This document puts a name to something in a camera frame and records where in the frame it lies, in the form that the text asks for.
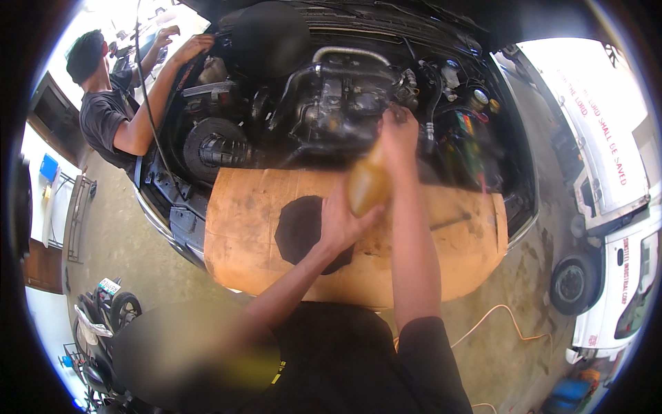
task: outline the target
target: radiator hose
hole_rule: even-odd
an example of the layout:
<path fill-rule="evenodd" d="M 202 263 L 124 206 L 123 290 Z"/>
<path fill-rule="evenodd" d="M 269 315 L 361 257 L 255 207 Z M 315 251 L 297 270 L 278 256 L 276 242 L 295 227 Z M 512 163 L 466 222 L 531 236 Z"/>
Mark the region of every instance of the radiator hose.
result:
<path fill-rule="evenodd" d="M 444 81 L 442 76 L 439 74 L 439 71 L 432 67 L 428 62 L 424 60 L 419 60 L 418 64 L 421 68 L 424 68 L 428 74 L 428 77 L 431 81 L 434 82 L 434 92 L 430 97 L 430 102 L 428 102 L 428 107 L 426 110 L 426 124 L 425 124 L 425 135 L 427 137 L 425 151 L 431 153 L 434 149 L 436 141 L 434 140 L 434 109 L 437 107 L 439 100 L 442 97 L 442 92 L 444 91 Z"/>

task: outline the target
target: white truck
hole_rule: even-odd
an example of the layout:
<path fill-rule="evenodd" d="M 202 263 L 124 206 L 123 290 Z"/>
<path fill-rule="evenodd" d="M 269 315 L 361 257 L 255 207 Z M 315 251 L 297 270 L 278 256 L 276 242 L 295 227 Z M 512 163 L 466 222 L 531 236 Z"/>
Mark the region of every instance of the white truck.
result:
<path fill-rule="evenodd" d="M 560 130 L 574 138 L 556 146 L 562 167 L 573 160 L 579 165 L 567 178 L 578 212 L 571 230 L 599 246 L 585 243 L 561 259 L 551 277 L 551 302 L 577 315 L 566 359 L 613 360 L 636 337 L 660 271 L 658 141 L 635 76 L 613 47 L 576 38 L 518 47 L 508 53 L 525 55 L 521 68 L 542 79 L 547 90 L 541 93 L 551 93 L 567 123 Z"/>

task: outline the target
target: plastic bottle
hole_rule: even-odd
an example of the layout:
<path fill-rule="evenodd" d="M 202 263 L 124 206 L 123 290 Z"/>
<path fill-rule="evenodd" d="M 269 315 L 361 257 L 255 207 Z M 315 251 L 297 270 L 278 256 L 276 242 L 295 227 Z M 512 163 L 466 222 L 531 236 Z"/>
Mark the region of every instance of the plastic bottle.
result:
<path fill-rule="evenodd" d="M 357 161 L 350 172 L 348 199 L 356 217 L 364 216 L 374 206 L 386 202 L 391 194 L 391 178 L 384 168 L 384 156 L 377 139 L 368 156 Z"/>

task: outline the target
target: dark t-shirt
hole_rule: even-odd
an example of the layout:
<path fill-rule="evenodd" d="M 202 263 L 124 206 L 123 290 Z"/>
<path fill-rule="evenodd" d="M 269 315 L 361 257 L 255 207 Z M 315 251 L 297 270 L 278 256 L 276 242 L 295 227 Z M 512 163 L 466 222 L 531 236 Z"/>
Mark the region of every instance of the dark t-shirt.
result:
<path fill-rule="evenodd" d="M 374 312 L 303 302 L 275 332 L 280 376 L 246 413 L 466 413 L 444 322 L 408 323 L 399 352 Z"/>
<path fill-rule="evenodd" d="M 136 167 L 136 156 L 113 146 L 117 128 L 123 121 L 130 121 L 138 110 L 138 103 L 129 94 L 132 70 L 125 69 L 117 74 L 111 74 L 112 91 L 86 93 L 81 104 L 81 132 L 87 143 L 101 157 L 112 165 L 124 169 L 129 175 Z M 126 109 L 126 104 L 133 114 Z"/>

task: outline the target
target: white cloth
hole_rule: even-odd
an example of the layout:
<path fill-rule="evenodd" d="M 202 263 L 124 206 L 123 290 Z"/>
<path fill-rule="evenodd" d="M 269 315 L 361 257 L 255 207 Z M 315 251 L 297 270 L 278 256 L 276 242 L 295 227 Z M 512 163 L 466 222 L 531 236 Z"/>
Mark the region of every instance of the white cloth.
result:
<path fill-rule="evenodd" d="M 99 336 L 105 336 L 107 338 L 113 337 L 113 333 L 109 331 L 108 328 L 104 326 L 104 324 L 90 322 L 90 320 L 87 318 L 87 315 L 78 307 L 78 305 L 74 305 L 73 309 L 78 315 L 78 321 L 80 321 L 78 326 L 80 326 L 80 328 L 83 330 L 85 340 L 88 344 L 98 344 Z"/>

